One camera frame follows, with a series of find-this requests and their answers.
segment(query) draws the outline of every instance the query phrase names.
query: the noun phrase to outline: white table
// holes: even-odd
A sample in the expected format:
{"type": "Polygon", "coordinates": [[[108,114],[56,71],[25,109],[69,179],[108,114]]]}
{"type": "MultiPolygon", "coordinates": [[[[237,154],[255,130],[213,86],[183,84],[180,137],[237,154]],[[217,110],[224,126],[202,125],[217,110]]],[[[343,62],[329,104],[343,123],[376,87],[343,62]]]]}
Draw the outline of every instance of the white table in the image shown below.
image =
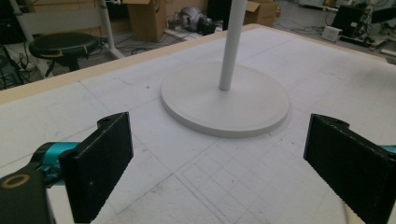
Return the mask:
{"type": "MultiPolygon", "coordinates": [[[[335,117],[376,144],[395,144],[396,67],[258,25],[245,30],[237,62],[290,95],[287,120],[274,132],[212,137],[163,109],[165,77],[222,60],[225,34],[217,33],[1,91],[0,176],[41,144],[81,141],[100,118],[129,111],[134,158],[93,223],[346,223],[340,199],[303,159],[309,117],[335,117]]],[[[64,188],[49,196],[58,223],[72,223],[64,188]]]]}

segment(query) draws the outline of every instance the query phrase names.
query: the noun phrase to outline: chair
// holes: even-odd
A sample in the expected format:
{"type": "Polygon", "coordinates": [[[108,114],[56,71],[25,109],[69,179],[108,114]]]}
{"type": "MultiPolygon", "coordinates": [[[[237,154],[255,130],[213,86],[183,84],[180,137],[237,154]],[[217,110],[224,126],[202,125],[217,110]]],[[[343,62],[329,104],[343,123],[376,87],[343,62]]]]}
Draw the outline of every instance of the chair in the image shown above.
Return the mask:
{"type": "Polygon", "coordinates": [[[43,77],[52,76],[50,71],[55,62],[69,67],[70,71],[78,70],[78,58],[88,56],[97,48],[97,38],[77,33],[77,30],[105,27],[106,48],[116,58],[124,57],[115,48],[105,0],[100,0],[100,6],[92,8],[33,13],[22,13],[16,0],[10,0],[10,3],[43,77]],[[52,60],[51,66],[48,67],[42,59],[52,60]]]}

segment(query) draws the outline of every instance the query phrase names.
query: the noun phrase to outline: black equipment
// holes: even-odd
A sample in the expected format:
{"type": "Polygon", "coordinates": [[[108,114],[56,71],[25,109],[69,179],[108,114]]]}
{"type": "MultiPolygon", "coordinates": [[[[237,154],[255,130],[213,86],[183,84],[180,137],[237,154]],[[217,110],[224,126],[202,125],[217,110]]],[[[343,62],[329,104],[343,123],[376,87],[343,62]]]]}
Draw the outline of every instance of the black equipment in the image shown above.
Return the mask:
{"type": "Polygon", "coordinates": [[[223,21],[223,30],[228,30],[232,0],[209,0],[207,16],[213,21],[223,21]]]}
{"type": "Polygon", "coordinates": [[[373,12],[372,23],[390,21],[395,17],[396,17],[396,7],[381,9],[373,12]]]}
{"type": "Polygon", "coordinates": [[[81,143],[46,143],[0,178],[1,223],[54,224],[46,188],[64,181],[76,223],[91,223],[134,156],[127,112],[97,122],[81,143]]]}
{"type": "Polygon", "coordinates": [[[0,45],[0,90],[23,84],[18,65],[11,59],[6,47],[0,45]]]}
{"type": "Polygon", "coordinates": [[[396,200],[396,146],[377,146],[348,127],[313,114],[304,158],[366,224],[386,224],[396,200]]]}
{"type": "Polygon", "coordinates": [[[342,30],[342,36],[355,38],[366,18],[367,14],[362,7],[340,6],[332,22],[332,27],[342,30]]]}
{"type": "Polygon", "coordinates": [[[197,7],[183,7],[180,12],[176,12],[173,18],[168,21],[168,25],[170,29],[181,26],[201,35],[211,35],[216,30],[216,25],[213,21],[197,7]]]}

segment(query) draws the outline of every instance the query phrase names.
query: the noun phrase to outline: cardboard box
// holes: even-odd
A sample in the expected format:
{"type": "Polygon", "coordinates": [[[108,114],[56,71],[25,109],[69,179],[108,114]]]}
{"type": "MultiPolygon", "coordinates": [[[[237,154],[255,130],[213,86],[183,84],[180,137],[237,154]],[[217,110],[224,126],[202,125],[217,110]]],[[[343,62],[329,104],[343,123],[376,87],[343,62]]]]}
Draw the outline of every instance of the cardboard box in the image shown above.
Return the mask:
{"type": "Polygon", "coordinates": [[[128,4],[134,40],[160,41],[166,28],[164,0],[123,0],[128,4]]]}
{"type": "Polygon", "coordinates": [[[270,0],[247,1],[247,12],[244,24],[258,23],[264,26],[274,26],[278,3],[270,0]]]}

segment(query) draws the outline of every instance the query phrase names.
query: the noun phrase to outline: white pole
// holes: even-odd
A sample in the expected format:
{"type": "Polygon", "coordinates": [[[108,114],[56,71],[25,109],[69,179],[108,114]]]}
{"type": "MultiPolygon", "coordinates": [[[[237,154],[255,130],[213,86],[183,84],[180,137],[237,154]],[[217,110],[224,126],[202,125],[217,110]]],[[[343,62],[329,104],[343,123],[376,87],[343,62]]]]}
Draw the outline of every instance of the white pole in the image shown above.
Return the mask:
{"type": "Polygon", "coordinates": [[[241,37],[247,2],[248,0],[233,0],[233,4],[231,6],[229,28],[225,43],[219,84],[219,88],[222,91],[228,91],[231,88],[236,52],[238,51],[239,38],[241,37]]]}

